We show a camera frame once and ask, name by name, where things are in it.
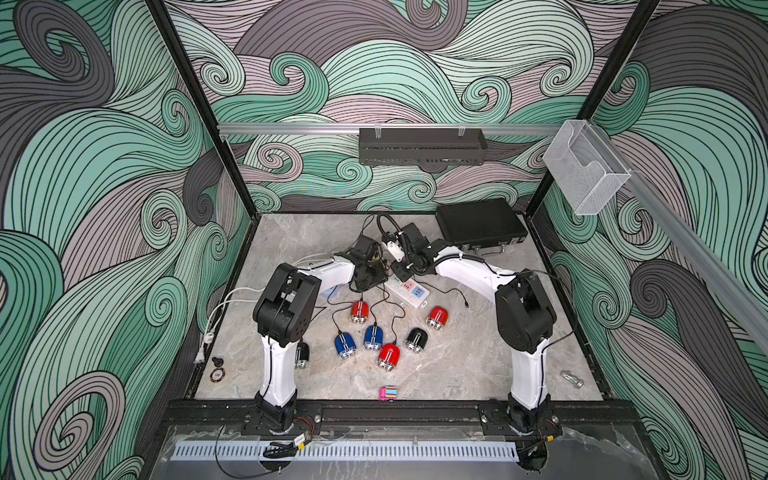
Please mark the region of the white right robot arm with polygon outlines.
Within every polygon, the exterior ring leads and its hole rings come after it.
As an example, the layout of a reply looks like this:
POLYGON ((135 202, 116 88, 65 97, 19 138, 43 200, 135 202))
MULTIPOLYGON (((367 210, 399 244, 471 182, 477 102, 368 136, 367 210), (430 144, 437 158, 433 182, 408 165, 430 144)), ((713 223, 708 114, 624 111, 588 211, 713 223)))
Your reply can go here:
POLYGON ((376 218, 377 228, 399 280, 436 275, 493 303, 498 334, 512 350, 511 404, 526 413, 538 411, 548 398, 546 355, 557 315, 536 272, 503 269, 443 239, 430 241, 413 223, 388 231, 380 225, 383 218, 376 218))

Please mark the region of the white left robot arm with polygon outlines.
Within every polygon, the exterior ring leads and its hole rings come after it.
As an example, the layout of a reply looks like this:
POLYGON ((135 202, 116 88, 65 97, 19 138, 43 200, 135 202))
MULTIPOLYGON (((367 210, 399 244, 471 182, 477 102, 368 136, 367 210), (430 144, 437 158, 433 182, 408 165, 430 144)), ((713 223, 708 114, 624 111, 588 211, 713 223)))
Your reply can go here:
POLYGON ((320 294, 341 285, 364 293, 386 280, 381 244, 365 235, 317 264, 276 267, 252 315, 264 352, 263 383, 256 396, 263 410, 279 415, 293 411, 295 354, 320 294))

